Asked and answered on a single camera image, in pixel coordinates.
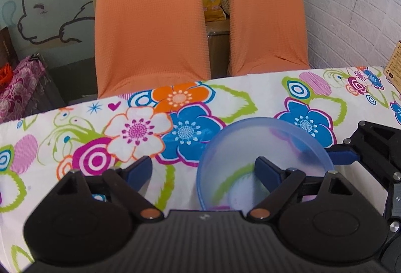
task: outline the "white brick wall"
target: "white brick wall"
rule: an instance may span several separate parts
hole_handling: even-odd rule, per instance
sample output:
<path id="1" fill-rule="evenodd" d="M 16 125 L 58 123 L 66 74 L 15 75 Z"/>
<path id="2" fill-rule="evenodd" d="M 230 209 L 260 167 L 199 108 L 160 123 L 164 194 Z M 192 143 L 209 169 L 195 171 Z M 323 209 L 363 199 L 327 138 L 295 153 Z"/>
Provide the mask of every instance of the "white brick wall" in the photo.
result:
<path id="1" fill-rule="evenodd" d="M 386 65 L 401 39 L 401 0 L 304 0 L 312 67 Z"/>

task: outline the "blue handle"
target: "blue handle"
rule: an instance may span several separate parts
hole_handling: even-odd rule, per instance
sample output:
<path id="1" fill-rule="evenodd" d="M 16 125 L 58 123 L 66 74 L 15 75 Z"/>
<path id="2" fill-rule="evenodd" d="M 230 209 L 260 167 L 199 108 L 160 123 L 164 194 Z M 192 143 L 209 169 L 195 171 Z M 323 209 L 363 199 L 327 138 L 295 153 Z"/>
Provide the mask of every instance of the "blue handle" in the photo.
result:
<path id="1" fill-rule="evenodd" d="M 326 149 L 328 156 L 334 165 L 350 165 L 360 161 L 360 156 L 354 151 L 341 151 Z"/>
<path id="2" fill-rule="evenodd" d="M 126 181 L 130 187 L 139 191 L 152 176 L 152 160 L 147 157 L 127 174 Z"/>
<path id="3" fill-rule="evenodd" d="M 270 192 L 274 191 L 283 181 L 285 172 L 267 160 L 265 157 L 258 157 L 255 161 L 255 175 L 263 186 Z"/>

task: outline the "orange yarn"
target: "orange yarn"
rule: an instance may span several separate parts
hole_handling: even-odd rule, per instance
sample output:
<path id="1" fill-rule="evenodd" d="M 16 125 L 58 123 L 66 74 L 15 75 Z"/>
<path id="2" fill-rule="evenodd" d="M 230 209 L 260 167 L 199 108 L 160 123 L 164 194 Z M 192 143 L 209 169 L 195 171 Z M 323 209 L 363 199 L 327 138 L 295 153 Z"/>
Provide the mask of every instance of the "orange yarn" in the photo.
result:
<path id="1" fill-rule="evenodd" d="M 13 79 L 13 69 L 9 63 L 0 68 L 0 91 L 3 91 Z"/>

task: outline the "blue star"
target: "blue star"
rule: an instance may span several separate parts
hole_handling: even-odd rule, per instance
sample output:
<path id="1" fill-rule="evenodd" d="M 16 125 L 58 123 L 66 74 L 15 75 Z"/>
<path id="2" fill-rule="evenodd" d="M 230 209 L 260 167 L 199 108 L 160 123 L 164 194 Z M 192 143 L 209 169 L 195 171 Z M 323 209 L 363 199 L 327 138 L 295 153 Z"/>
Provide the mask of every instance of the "blue star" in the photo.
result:
<path id="1" fill-rule="evenodd" d="M 90 115 L 94 112 L 97 113 L 98 110 L 102 110 L 102 105 L 99 105 L 99 102 L 96 104 L 92 103 L 91 106 L 88 106 L 89 110 L 87 112 L 91 112 Z"/>

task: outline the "pink heart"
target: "pink heart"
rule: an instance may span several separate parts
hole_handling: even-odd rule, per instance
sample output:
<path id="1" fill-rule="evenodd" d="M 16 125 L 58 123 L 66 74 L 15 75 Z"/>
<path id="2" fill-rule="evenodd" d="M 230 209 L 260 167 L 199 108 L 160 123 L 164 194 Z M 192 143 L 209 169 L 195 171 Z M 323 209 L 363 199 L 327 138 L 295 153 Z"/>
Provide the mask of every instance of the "pink heart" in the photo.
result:
<path id="1" fill-rule="evenodd" d="M 38 141 L 33 135 L 26 135 L 14 145 L 14 160 L 10 169 L 17 175 L 28 170 L 36 157 Z"/>
<path id="2" fill-rule="evenodd" d="M 115 111 L 121 104 L 121 101 L 118 101 L 116 104 L 114 103 L 109 103 L 108 107 L 111 111 Z"/>

